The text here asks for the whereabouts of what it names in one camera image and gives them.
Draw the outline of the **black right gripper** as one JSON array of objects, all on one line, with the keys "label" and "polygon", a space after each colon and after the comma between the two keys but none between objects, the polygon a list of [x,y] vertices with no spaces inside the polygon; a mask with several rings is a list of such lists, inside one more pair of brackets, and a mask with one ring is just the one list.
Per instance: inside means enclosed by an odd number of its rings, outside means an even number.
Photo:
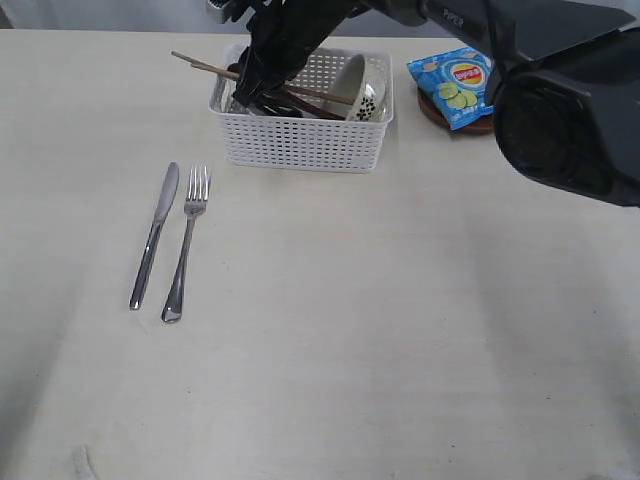
[{"label": "black right gripper", "polygon": [[241,56],[241,74],[232,97],[243,107],[289,107],[278,90],[306,65],[309,56],[347,18],[369,7],[362,1],[232,1],[237,21],[248,9],[251,42]]}]

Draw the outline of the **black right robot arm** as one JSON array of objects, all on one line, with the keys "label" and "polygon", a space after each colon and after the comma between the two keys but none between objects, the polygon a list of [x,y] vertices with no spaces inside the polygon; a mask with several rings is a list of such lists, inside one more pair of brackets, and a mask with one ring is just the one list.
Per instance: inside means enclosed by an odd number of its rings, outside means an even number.
[{"label": "black right robot arm", "polygon": [[434,22],[489,57],[497,145],[539,184],[622,207],[639,203],[639,27],[578,1],[226,1],[248,18],[235,98],[252,105],[294,78],[346,19],[375,10]]}]

